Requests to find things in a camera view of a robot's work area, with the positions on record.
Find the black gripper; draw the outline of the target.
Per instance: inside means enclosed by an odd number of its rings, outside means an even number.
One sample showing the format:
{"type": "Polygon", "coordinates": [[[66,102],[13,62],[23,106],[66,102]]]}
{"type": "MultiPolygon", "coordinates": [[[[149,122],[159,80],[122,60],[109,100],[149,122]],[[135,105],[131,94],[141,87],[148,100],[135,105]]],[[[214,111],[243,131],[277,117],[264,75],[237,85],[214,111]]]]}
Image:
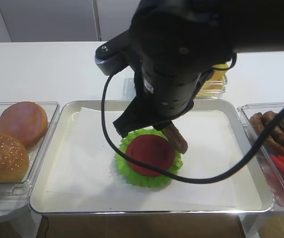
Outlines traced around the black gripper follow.
{"type": "Polygon", "coordinates": [[[200,79],[213,66],[208,42],[135,42],[141,58],[137,95],[113,125],[120,136],[153,126],[162,131],[192,107],[200,79]]]}

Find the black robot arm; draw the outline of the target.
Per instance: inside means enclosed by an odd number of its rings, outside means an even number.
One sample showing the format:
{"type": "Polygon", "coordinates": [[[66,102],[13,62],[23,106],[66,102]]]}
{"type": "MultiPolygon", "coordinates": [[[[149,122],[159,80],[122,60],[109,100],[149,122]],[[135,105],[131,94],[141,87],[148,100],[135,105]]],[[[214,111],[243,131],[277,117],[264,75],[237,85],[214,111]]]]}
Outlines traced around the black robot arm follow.
{"type": "Polygon", "coordinates": [[[140,58],[142,85],[114,122],[125,137],[189,111],[215,65],[238,53],[284,51],[284,0],[143,0],[112,43],[140,58]]]}

